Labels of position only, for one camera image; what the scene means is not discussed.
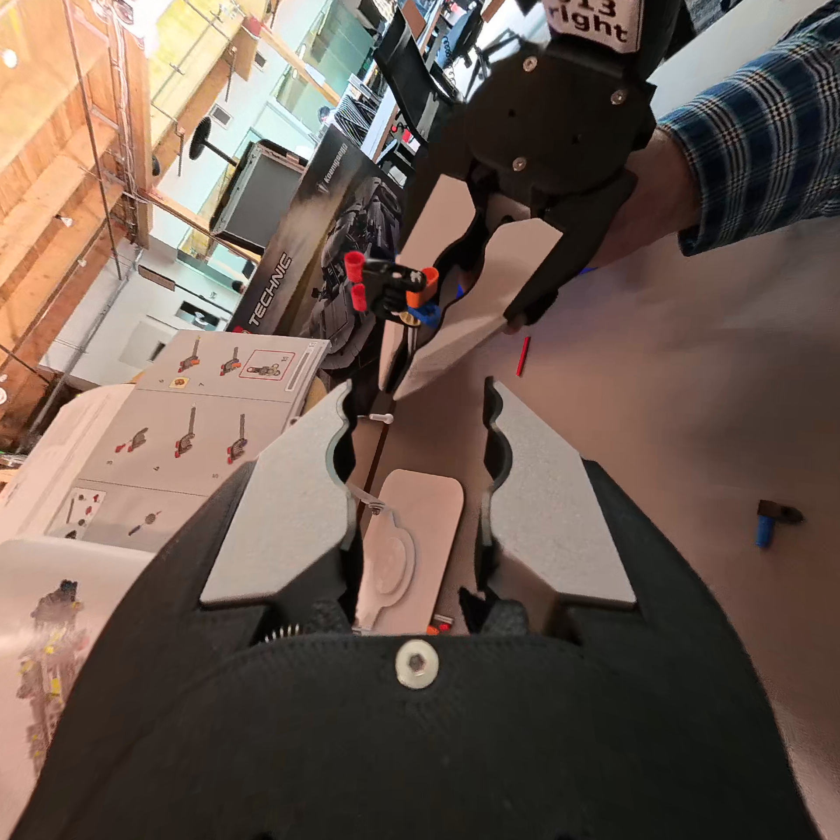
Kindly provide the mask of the person's right hand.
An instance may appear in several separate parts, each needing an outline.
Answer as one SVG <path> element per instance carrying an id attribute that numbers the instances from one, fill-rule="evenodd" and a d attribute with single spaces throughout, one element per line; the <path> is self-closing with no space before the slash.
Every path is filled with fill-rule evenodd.
<path id="1" fill-rule="evenodd" d="M 698 223 L 697 180 L 682 147 L 663 124 L 642 150 L 629 155 L 625 168 L 635 177 L 633 192 L 614 216 L 587 269 L 609 266 Z"/>

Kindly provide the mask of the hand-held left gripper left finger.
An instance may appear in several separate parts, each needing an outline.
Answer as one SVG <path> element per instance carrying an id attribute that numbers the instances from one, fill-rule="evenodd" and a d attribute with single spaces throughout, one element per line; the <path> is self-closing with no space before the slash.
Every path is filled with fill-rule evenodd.
<path id="1" fill-rule="evenodd" d="M 344 598 L 361 585 L 352 382 L 327 394 L 257 458 L 221 543 L 202 604 Z"/>

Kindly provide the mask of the black office chair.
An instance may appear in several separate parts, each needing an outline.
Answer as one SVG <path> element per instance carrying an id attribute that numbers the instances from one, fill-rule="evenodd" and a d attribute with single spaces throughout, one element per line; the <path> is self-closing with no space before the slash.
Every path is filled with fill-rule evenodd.
<path id="1" fill-rule="evenodd" d="M 397 8 L 374 47 L 374 62 L 405 114 L 421 112 L 428 99 L 456 104 L 459 95 L 443 71 L 426 66 L 403 11 Z"/>

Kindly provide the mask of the pale flat base plate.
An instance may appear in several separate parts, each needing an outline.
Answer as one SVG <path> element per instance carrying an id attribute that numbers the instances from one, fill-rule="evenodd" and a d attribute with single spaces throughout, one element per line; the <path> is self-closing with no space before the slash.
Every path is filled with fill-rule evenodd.
<path id="1" fill-rule="evenodd" d="M 425 635 L 464 507 L 450 477 L 392 471 L 363 537 L 364 568 L 355 608 L 361 634 Z"/>

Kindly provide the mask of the small lego axle assembly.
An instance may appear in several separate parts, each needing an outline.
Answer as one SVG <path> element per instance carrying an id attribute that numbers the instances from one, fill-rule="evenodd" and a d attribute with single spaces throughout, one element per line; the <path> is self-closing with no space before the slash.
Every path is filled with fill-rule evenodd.
<path id="1" fill-rule="evenodd" d="M 413 269 L 360 251 L 343 258 L 353 308 L 379 320 L 400 322 L 410 329 L 435 329 L 440 322 L 438 271 Z"/>

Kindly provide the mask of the black monitor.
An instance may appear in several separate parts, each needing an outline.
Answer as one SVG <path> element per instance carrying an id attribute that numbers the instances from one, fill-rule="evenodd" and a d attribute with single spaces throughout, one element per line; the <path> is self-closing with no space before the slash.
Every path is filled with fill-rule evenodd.
<path id="1" fill-rule="evenodd" d="M 211 216 L 211 236 L 263 255 L 307 166 L 272 141 L 249 143 Z"/>

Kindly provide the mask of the black round stand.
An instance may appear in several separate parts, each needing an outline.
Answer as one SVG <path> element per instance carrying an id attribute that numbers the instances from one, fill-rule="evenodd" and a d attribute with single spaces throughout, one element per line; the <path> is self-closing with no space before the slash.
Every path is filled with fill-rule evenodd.
<path id="1" fill-rule="evenodd" d="M 197 161 L 205 151 L 212 152 L 216 157 L 225 161 L 227 165 L 236 167 L 238 160 L 222 152 L 210 141 L 213 121 L 205 116 L 196 126 L 188 148 L 188 157 L 191 161 Z"/>

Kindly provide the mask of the dark lego set box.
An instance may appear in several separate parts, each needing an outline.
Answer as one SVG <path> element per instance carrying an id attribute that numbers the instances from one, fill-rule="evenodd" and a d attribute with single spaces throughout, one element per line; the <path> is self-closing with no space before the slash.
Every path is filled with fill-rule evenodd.
<path id="1" fill-rule="evenodd" d="M 226 331 L 291 335 L 312 308 L 342 298 L 346 253 L 396 256 L 403 207 L 403 189 L 328 126 Z"/>

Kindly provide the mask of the person's right forearm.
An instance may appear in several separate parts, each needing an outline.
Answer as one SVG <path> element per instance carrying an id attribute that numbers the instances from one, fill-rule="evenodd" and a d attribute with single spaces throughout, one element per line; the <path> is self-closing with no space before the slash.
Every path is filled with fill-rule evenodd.
<path id="1" fill-rule="evenodd" d="M 839 2 L 658 124 L 694 176 L 692 257 L 795 223 L 839 215 Z"/>

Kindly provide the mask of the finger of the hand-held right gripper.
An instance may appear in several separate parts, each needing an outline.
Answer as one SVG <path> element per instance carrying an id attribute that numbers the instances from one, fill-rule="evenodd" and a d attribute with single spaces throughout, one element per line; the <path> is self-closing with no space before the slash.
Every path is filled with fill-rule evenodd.
<path id="1" fill-rule="evenodd" d="M 438 271 L 432 302 L 443 314 L 460 293 L 475 284 L 484 265 L 486 243 L 485 219 L 477 212 L 467 184 L 443 175 L 437 180 L 397 261 L 413 269 L 433 267 Z M 432 339 L 437 329 L 384 322 L 379 367 L 379 387 L 383 393 L 396 394 L 415 352 Z"/>
<path id="2" fill-rule="evenodd" d="M 476 283 L 446 307 L 434 335 L 417 346 L 393 397 L 420 391 L 503 330 L 511 318 L 505 311 L 562 236 L 537 218 L 501 225 L 486 246 Z"/>

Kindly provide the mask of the open lego instruction booklet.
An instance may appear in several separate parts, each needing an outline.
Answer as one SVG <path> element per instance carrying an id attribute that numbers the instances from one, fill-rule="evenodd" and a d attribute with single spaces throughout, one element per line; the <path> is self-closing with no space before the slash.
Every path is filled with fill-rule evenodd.
<path id="1" fill-rule="evenodd" d="M 325 339 L 177 332 L 120 407 L 47 531 L 2 542 L 2 771 L 32 784 L 92 630 L 81 572 L 40 571 L 38 538 L 154 553 L 298 417 Z"/>

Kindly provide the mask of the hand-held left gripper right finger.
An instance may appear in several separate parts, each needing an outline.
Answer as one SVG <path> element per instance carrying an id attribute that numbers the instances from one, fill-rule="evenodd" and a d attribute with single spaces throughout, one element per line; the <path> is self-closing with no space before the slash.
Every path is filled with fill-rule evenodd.
<path id="1" fill-rule="evenodd" d="M 581 454 L 493 376 L 482 423 L 479 590 L 526 607 L 634 607 Z"/>

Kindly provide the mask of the blue pin with black connector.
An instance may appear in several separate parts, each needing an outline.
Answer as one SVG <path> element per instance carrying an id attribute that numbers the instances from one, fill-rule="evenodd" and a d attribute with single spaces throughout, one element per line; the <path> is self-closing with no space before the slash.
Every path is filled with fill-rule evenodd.
<path id="1" fill-rule="evenodd" d="M 758 527 L 754 541 L 756 546 L 761 549 L 766 549 L 771 545 L 777 524 L 795 526 L 805 521 L 805 516 L 799 509 L 766 499 L 759 501 L 757 517 Z"/>

